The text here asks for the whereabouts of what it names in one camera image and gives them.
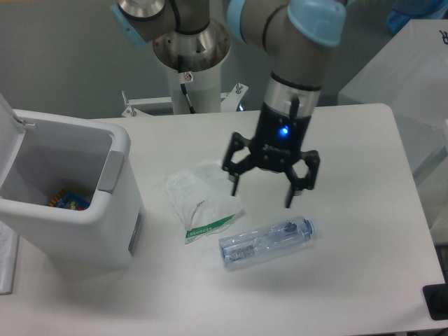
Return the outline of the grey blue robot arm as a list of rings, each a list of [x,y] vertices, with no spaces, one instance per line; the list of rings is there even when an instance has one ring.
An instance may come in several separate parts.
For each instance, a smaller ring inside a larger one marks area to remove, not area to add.
[[[151,43],[171,74],[177,114],[217,112],[221,85],[202,80],[230,51],[230,39],[264,50],[274,60],[253,138],[234,133],[222,168],[233,183],[260,168],[286,175],[286,204],[314,188],[320,157],[302,151],[346,18],[344,1],[225,1],[227,22],[210,14],[208,1],[117,1],[118,24],[137,45]]]

